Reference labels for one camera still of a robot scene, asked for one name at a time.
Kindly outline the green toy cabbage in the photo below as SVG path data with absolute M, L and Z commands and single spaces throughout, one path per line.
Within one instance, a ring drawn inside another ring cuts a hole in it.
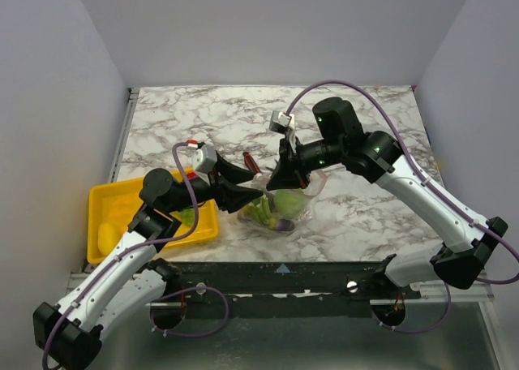
M 273 201 L 277 212 L 285 219 L 298 218 L 307 207 L 307 199 L 301 189 L 279 190 Z

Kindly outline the green toy celery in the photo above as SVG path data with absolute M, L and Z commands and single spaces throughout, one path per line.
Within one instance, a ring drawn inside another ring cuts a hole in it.
M 247 206 L 247 212 L 251 219 L 260 226 L 271 226 L 273 215 L 266 196 L 261 196 L 260 198 L 253 200 Z

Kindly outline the clear zip top bag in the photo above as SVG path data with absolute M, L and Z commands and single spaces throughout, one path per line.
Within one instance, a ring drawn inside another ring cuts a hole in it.
M 310 175 L 305 189 L 267 191 L 266 174 L 256 174 L 251 186 L 264 194 L 238 211 L 238 220 L 255 230 L 292 233 L 311 218 L 313 205 L 320 197 L 328 176 L 317 170 Z

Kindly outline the purple toy eggplant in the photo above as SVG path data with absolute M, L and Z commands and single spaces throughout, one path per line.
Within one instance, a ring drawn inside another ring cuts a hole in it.
M 283 218 L 273 218 L 268 223 L 268 228 L 270 230 L 275 231 L 285 231 L 289 232 L 294 230 L 295 224 L 291 220 L 283 219 Z

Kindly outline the green toy grapes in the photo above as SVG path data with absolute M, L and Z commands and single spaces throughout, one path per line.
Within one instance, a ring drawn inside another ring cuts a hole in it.
M 178 212 L 178 217 L 183 225 L 192 226 L 195 221 L 195 211 L 193 208 L 184 209 Z

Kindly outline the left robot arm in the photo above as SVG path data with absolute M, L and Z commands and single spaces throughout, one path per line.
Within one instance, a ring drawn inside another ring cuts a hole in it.
M 149 171 L 139 193 L 143 203 L 113 251 L 55 305 L 42 303 L 35 310 L 34 336 L 44 351 L 43 368 L 50 361 L 57 368 L 87 368 L 124 320 L 146 303 L 178 295 L 178 269 L 156 258 L 167 243 L 182 239 L 174 212 L 214 200 L 234 213 L 262 196 L 243 185 L 254 178 L 252 171 L 227 162 L 209 145 L 196 144 L 195 149 L 195 177 L 177 180 L 162 168 Z

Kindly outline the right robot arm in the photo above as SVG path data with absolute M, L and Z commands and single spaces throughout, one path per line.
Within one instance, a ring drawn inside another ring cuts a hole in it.
M 487 219 L 456 198 L 447 205 L 433 191 L 439 184 L 415 161 L 408 161 L 397 141 L 384 131 L 365 132 L 352 104 L 329 97 L 312 109 L 321 140 L 301 144 L 294 116 L 272 113 L 270 130 L 283 136 L 279 160 L 267 189 L 305 188 L 314 170 L 342 164 L 352 174 L 391 193 L 419 215 L 442 242 L 420 252 L 387 257 L 373 278 L 375 293 L 392 298 L 415 282 L 442 280 L 467 290 L 479 278 L 507 223 Z

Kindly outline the red black utility knife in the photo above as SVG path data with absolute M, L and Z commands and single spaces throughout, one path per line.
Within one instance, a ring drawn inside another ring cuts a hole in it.
M 253 174 L 261 174 L 262 173 L 262 170 L 257 165 L 257 163 L 255 162 L 255 159 L 253 158 L 253 156 L 249 152 L 243 152 L 242 156 L 243 156 L 244 164 L 245 164 L 246 168 L 250 172 L 252 172 Z

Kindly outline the yellow plastic tray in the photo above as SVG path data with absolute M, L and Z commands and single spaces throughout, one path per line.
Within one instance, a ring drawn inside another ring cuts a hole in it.
M 142 178 L 137 178 L 95 186 L 90 190 L 88 197 L 88 263 L 98 265 L 106 258 L 97 247 L 98 228 L 102 222 L 114 224 L 120 238 L 127 231 L 128 224 L 142 204 L 142 200 L 139 198 L 142 186 Z M 196 230 L 182 240 L 167 243 L 164 249 L 169 250 L 213 241 L 219 232 L 217 205 L 215 201 L 210 200 L 199 207 L 199 223 Z

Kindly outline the black base frame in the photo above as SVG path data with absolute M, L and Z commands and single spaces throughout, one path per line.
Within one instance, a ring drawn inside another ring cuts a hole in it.
M 132 313 L 146 303 L 164 316 L 215 319 L 368 317 L 371 302 L 419 299 L 382 276 L 375 262 L 168 262 L 157 259 L 137 277 L 122 268 L 91 274 L 93 288 L 80 303 L 95 322 Z

